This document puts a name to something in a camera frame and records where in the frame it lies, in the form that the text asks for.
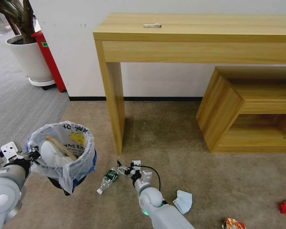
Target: table leg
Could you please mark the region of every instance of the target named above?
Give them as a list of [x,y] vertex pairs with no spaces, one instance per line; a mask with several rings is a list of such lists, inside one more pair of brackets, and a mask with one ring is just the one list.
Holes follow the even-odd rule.
[[125,124],[123,84],[120,63],[105,62],[102,41],[95,41],[117,155],[122,153]]

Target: black baseboard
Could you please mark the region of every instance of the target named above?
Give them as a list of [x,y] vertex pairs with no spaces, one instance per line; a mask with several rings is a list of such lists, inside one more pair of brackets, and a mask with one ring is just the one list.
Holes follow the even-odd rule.
[[[106,101],[105,96],[69,96],[70,101]],[[124,97],[124,101],[201,101],[202,97]]]
[[70,101],[106,101],[105,96],[69,96]]

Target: black cable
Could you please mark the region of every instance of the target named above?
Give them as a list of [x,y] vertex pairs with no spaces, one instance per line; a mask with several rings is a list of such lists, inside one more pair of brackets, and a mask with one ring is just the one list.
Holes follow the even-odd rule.
[[158,179],[159,179],[159,191],[161,191],[161,180],[160,180],[160,176],[159,176],[158,172],[157,172],[154,168],[152,168],[152,167],[150,167],[150,166],[145,166],[145,165],[135,165],[135,166],[137,166],[137,167],[143,167],[143,168],[149,168],[149,169],[154,170],[154,171],[156,172],[157,176],[158,176]]

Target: white planter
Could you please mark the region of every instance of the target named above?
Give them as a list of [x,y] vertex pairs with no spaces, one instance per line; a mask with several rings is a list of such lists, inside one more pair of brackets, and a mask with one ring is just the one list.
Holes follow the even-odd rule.
[[14,36],[8,39],[6,44],[24,73],[29,77],[30,83],[40,87],[54,84],[51,72],[37,43],[25,45],[12,44],[21,38],[21,35]]

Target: white cable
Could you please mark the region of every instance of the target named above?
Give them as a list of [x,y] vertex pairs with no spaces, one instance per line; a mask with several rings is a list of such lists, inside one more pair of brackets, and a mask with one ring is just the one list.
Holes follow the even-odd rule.
[[144,28],[161,28],[162,25],[159,23],[156,24],[144,24]]

